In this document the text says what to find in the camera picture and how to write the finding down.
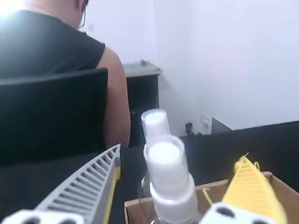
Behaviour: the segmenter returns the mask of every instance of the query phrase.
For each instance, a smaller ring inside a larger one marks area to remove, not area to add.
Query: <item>cardboard box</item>
[[[299,223],[299,193],[290,188],[270,172],[263,173],[272,185],[277,199],[283,205],[288,217],[288,224]],[[210,207],[202,193],[203,187],[209,187],[209,196],[213,202],[221,201],[228,187],[228,180],[204,184],[196,187],[199,201],[199,211],[204,214]],[[126,224],[149,224],[148,221],[155,215],[154,204],[151,198],[136,199],[125,202]]]

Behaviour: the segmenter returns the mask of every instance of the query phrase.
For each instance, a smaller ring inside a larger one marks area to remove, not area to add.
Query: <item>electrical outlet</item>
[[[201,123],[203,126],[203,134],[211,134],[212,132],[212,117],[206,115],[206,114],[202,114],[201,115]]]

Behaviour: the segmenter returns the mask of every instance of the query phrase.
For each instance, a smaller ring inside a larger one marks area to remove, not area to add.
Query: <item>bare arm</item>
[[[97,68],[108,69],[107,105],[104,117],[104,138],[107,147],[122,143],[128,147],[130,140],[130,111],[127,80],[117,54],[106,47]]]

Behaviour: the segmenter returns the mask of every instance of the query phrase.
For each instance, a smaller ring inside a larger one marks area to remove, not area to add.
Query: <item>black table surface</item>
[[[234,163],[250,152],[262,171],[271,171],[299,191],[299,122],[228,133],[182,138],[190,173],[196,185],[228,179]],[[138,197],[146,172],[143,147],[123,149],[122,177],[116,183],[110,224],[124,223],[125,201]],[[34,209],[56,186],[97,154],[0,168],[0,219],[20,209]]]

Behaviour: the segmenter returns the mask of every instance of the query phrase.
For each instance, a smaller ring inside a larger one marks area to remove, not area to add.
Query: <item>shoulder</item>
[[[118,55],[109,47],[105,47],[97,68],[107,68],[109,76],[125,77],[125,71]]]

